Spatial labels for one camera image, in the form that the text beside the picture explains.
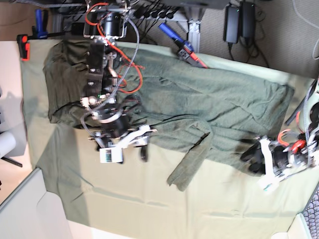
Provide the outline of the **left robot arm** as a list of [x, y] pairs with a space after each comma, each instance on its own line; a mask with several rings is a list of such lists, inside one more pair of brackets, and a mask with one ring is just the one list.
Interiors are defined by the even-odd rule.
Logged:
[[318, 80], [312, 83], [285, 124], [293, 120], [299, 132], [285, 129], [276, 138], [259, 137], [240, 157], [241, 161], [249, 163], [251, 173], [264, 175], [270, 184], [319, 165]]

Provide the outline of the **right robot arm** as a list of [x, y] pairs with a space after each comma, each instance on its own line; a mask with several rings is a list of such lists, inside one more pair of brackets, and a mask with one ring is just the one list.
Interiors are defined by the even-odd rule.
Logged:
[[125, 91], [125, 76], [130, 68], [139, 67], [134, 57], [127, 57], [115, 41], [126, 36], [129, 0], [88, 0], [83, 35], [92, 42], [87, 52], [87, 83], [80, 103], [86, 113], [80, 118], [90, 140], [97, 144], [101, 163], [124, 162], [123, 150], [140, 149], [141, 160], [148, 160], [148, 143], [154, 132], [148, 124], [131, 125], [130, 114], [142, 107], [136, 92], [143, 85], [142, 76], [134, 90]]

